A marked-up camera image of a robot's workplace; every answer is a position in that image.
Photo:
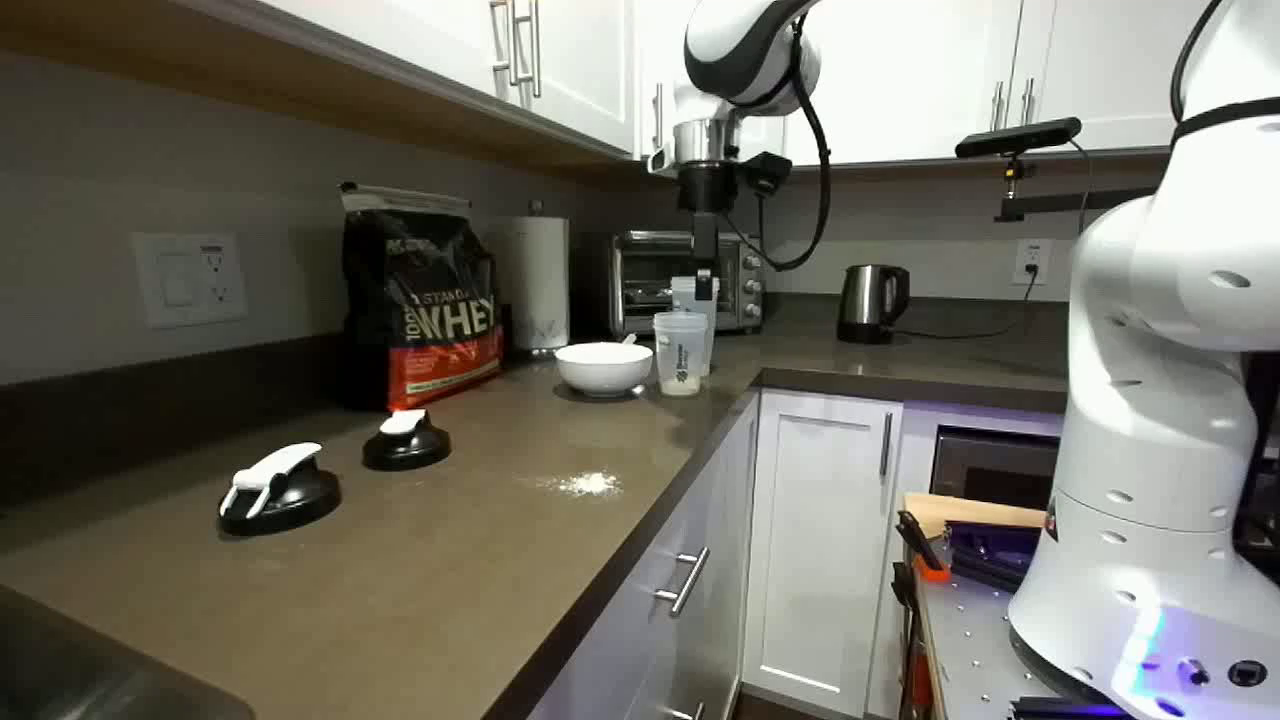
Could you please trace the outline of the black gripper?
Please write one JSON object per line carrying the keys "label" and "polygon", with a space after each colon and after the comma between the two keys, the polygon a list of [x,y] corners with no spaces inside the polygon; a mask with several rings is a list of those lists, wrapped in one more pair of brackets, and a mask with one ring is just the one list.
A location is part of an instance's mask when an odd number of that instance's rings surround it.
{"label": "black gripper", "polygon": [[794,175],[781,151],[743,155],[736,143],[736,115],[680,121],[673,131],[675,205],[684,212],[729,212],[736,182],[778,192]]}

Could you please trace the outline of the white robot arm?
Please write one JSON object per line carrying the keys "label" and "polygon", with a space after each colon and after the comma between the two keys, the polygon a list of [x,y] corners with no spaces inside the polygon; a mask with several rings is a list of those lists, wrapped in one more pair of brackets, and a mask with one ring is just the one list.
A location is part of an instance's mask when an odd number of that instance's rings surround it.
{"label": "white robot arm", "polygon": [[1280,346],[1275,98],[1280,0],[1210,0],[1159,182],[1073,257],[1067,407],[1009,624],[1133,720],[1280,720],[1280,587],[1234,548],[1243,358]]}

